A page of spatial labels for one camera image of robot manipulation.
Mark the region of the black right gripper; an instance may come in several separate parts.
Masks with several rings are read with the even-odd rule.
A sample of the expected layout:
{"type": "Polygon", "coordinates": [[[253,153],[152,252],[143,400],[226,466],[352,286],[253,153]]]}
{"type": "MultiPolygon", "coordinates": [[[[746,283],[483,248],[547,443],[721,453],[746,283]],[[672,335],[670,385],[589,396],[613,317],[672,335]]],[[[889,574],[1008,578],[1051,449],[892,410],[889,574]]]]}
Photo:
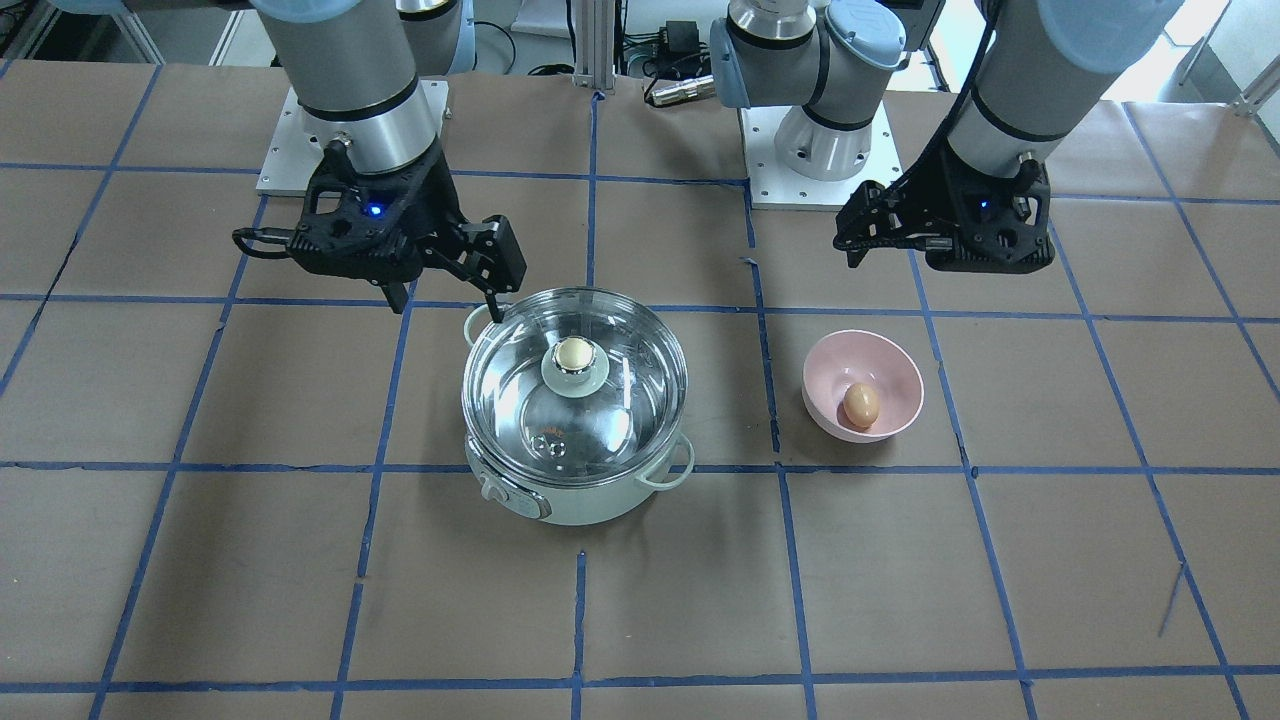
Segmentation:
{"type": "Polygon", "coordinates": [[[394,313],[425,269],[444,270],[480,290],[490,319],[502,323],[498,296],[518,291],[527,270],[509,218],[465,223],[439,140],[406,167],[374,174],[355,169],[353,149],[333,140],[323,150],[289,259],[312,274],[383,287],[394,313]]]}

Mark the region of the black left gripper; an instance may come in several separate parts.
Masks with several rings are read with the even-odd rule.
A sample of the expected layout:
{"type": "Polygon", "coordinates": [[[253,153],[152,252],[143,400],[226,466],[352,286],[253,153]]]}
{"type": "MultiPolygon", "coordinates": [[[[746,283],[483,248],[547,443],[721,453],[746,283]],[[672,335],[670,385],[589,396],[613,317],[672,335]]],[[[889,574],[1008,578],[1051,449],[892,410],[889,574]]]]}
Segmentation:
{"type": "Polygon", "coordinates": [[[905,178],[905,231],[899,193],[861,182],[836,217],[833,247],[856,269],[874,249],[915,250],[937,272],[1033,273],[1053,264],[1051,186],[1033,155],[1011,177],[987,176],[956,155],[925,155],[905,178]]]}

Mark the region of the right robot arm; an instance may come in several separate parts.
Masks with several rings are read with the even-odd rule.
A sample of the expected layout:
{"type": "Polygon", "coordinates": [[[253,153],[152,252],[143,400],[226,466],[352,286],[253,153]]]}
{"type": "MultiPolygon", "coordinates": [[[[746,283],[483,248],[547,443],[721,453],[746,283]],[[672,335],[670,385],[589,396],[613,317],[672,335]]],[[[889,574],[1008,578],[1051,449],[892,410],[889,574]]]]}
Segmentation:
{"type": "Polygon", "coordinates": [[[291,229],[241,228],[250,258],[366,281],[402,313],[442,269],[479,288],[494,322],[527,269],[509,222],[468,222],[421,74],[451,72],[470,41],[461,1],[255,1],[321,159],[291,229]]]}

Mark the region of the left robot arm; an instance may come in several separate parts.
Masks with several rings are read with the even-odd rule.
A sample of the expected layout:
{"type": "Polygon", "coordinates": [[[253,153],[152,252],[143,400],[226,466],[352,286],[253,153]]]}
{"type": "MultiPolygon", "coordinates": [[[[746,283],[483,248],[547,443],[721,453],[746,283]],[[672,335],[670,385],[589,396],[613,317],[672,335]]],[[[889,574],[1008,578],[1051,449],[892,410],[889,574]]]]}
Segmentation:
{"type": "MultiPolygon", "coordinates": [[[[982,1],[970,70],[920,156],[890,184],[863,181],[832,245],[859,266],[874,249],[920,251],[937,272],[1029,274],[1056,256],[1047,161],[1142,59],[1178,1],[982,1]]],[[[878,1],[731,1],[709,33],[727,108],[786,108],[777,142],[799,174],[849,178],[906,49],[878,1]]]]}

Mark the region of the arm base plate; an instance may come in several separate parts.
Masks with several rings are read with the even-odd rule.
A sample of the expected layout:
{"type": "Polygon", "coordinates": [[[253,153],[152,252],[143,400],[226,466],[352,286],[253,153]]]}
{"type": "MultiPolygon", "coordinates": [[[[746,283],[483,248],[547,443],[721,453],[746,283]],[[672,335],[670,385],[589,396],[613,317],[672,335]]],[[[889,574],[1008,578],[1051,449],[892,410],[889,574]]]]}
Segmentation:
{"type": "Polygon", "coordinates": [[[887,186],[905,169],[883,106],[860,129],[815,123],[801,108],[739,110],[751,206],[837,211],[865,181],[887,186]]]}
{"type": "Polygon", "coordinates": [[[268,146],[256,190],[273,197],[301,197],[334,140],[347,149],[351,165],[364,174],[396,170],[424,155],[448,115],[449,83],[428,77],[413,95],[388,113],[364,120],[321,120],[288,90],[268,146]]]}

